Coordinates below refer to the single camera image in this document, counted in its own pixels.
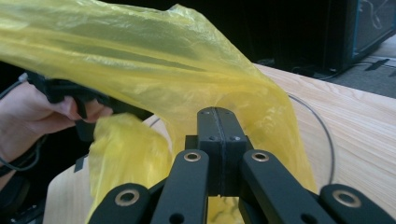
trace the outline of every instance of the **light wood surface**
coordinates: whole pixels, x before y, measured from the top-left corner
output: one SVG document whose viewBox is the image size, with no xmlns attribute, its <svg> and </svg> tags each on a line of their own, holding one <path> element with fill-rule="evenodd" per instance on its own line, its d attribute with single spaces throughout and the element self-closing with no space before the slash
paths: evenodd
<svg viewBox="0 0 396 224">
<path fill-rule="evenodd" d="M 396 99 L 357 91 L 276 69 L 257 67 L 286 92 L 308 103 L 329 127 L 336 148 L 335 182 L 360 190 L 396 218 Z M 327 183 L 330 148 L 323 128 L 293 102 L 305 149 L 319 186 Z M 147 120 L 152 123 L 155 118 Z M 164 133 L 163 124 L 154 129 Z M 92 199 L 88 163 L 49 185 L 44 223 L 84 223 Z"/>
</svg>

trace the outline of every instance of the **wrinkled plastic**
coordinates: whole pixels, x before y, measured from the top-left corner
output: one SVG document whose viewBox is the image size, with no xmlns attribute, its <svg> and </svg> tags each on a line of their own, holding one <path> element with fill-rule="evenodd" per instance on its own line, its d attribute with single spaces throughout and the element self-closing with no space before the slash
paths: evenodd
<svg viewBox="0 0 396 224">
<path fill-rule="evenodd" d="M 149 188 L 166 177 L 208 106 L 232 110 L 255 148 L 272 151 L 315 191 L 287 94 L 195 10 L 93 0 L 0 0 L 0 8 L 0 60 L 94 88 L 165 123 L 172 148 L 134 117 L 100 120 L 90 152 L 92 209 L 118 184 Z M 240 222 L 231 212 L 216 216 L 235 206 L 222 200 L 210 200 L 209 222 Z"/>
</svg>

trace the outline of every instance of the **yellow plastic bag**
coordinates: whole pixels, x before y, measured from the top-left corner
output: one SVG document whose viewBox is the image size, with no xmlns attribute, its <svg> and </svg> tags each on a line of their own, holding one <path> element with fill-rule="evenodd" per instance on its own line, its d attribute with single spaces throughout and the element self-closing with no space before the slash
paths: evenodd
<svg viewBox="0 0 396 224">
<path fill-rule="evenodd" d="M 232 110 L 255 148 L 272 151 L 315 191 L 287 94 L 198 12 L 94 0 L 0 0 L 0 8 L 0 60 L 96 89 L 166 125 L 172 148 L 134 117 L 99 121 L 90 152 L 92 210 L 117 185 L 149 188 L 166 177 L 185 135 L 196 134 L 196 113 L 208 106 Z M 241 222 L 231 212 L 216 216 L 233 210 L 227 200 L 210 200 L 209 222 Z"/>
</svg>

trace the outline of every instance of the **wooden table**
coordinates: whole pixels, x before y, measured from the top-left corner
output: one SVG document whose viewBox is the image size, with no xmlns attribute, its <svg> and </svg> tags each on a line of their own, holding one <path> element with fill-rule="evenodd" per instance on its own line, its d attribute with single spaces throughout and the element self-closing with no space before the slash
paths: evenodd
<svg viewBox="0 0 396 224">
<path fill-rule="evenodd" d="M 396 218 L 396 99 L 257 67 L 324 119 L 336 148 L 334 182 L 358 189 Z M 329 162 L 320 161 L 329 160 L 326 139 L 320 140 L 324 135 L 315 130 L 318 125 L 312 124 L 316 121 L 306 110 L 296 108 L 296 115 L 308 157 L 319 170 L 317 182 L 322 185 L 328 178 L 323 172 L 330 170 Z M 163 132 L 161 123 L 156 128 Z M 77 172 L 73 166 L 53 179 L 44 223 L 85 222 L 92 203 L 87 166 L 84 162 Z"/>
</svg>

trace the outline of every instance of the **translucent yellow plastic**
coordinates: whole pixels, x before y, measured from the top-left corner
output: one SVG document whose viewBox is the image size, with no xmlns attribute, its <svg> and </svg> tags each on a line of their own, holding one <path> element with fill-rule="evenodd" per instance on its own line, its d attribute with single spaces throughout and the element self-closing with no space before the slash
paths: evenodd
<svg viewBox="0 0 396 224">
<path fill-rule="evenodd" d="M 196 113 L 208 106 L 232 110 L 255 148 L 275 153 L 315 191 L 288 95 L 195 10 L 93 0 L 0 0 L 0 8 L 1 61 L 94 88 L 165 123 L 172 148 L 133 116 L 99 121 L 92 210 L 119 184 L 149 188 L 166 177 L 185 135 L 196 134 Z M 210 199 L 209 223 L 242 222 L 235 201 Z"/>
</svg>

